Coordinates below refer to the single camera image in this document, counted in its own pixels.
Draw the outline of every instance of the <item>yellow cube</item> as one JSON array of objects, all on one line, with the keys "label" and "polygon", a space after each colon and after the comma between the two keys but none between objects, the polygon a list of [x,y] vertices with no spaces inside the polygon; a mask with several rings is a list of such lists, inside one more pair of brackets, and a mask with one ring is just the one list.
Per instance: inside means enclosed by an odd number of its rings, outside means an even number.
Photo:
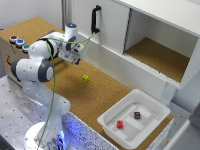
[{"label": "yellow cube", "polygon": [[84,75],[83,76],[83,81],[85,81],[85,82],[89,81],[89,76],[88,75]]}]

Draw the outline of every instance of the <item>black handle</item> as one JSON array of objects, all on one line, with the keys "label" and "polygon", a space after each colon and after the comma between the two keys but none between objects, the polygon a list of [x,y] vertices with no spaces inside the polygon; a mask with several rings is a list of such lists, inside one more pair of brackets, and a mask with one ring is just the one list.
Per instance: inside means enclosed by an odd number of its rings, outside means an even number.
[{"label": "black handle", "polygon": [[91,25],[91,30],[92,33],[98,33],[100,30],[96,28],[96,12],[101,10],[101,7],[96,5],[96,8],[92,10],[92,25]]}]

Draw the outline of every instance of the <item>white robotic arm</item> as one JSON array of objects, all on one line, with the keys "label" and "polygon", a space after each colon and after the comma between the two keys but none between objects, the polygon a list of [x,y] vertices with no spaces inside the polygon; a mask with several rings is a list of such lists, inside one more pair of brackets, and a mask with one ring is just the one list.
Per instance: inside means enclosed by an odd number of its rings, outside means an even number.
[{"label": "white robotic arm", "polygon": [[[65,34],[51,32],[30,45],[28,49],[30,59],[16,59],[13,61],[11,71],[18,81],[24,83],[23,91],[27,97],[50,108],[53,92],[41,83],[48,82],[53,77],[53,67],[49,62],[51,57],[48,46],[50,47],[53,57],[56,56],[57,49],[59,48],[59,57],[78,65],[84,47],[80,43],[73,43],[76,42],[77,35],[77,26],[75,24],[67,24]],[[56,139],[57,135],[63,130],[62,115],[68,113],[69,109],[70,102],[64,97],[55,94],[52,113],[41,141],[42,150],[51,149],[47,143]],[[34,139],[36,145],[41,139],[43,131],[44,126]]]}]

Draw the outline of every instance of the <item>cork countertop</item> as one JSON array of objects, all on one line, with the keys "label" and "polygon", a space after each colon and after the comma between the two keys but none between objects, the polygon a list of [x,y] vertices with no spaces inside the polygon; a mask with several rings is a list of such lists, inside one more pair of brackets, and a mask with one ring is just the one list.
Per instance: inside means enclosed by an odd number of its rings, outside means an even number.
[{"label": "cork countertop", "polygon": [[[63,32],[40,17],[36,17],[0,31],[0,36],[9,42],[9,37],[15,34],[24,39],[27,44],[32,44],[51,30]],[[56,93],[70,101],[70,111],[120,150],[123,149],[104,133],[97,118],[131,92],[131,89],[85,61],[81,61],[78,66],[63,61],[55,66],[55,71]],[[89,76],[88,82],[82,80],[83,75]],[[45,85],[53,89],[53,79]],[[173,115],[167,116],[137,150],[145,150],[172,119]]]}]

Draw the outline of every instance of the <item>white tray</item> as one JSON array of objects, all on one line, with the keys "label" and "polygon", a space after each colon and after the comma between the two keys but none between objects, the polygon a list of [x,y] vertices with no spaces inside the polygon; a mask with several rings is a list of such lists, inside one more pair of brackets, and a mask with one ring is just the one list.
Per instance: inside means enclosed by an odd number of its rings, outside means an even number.
[{"label": "white tray", "polygon": [[[135,119],[134,112],[140,112],[141,118]],[[105,133],[118,144],[126,149],[135,149],[169,113],[169,108],[135,89],[97,120]],[[123,120],[123,128],[117,128],[117,120]]]}]

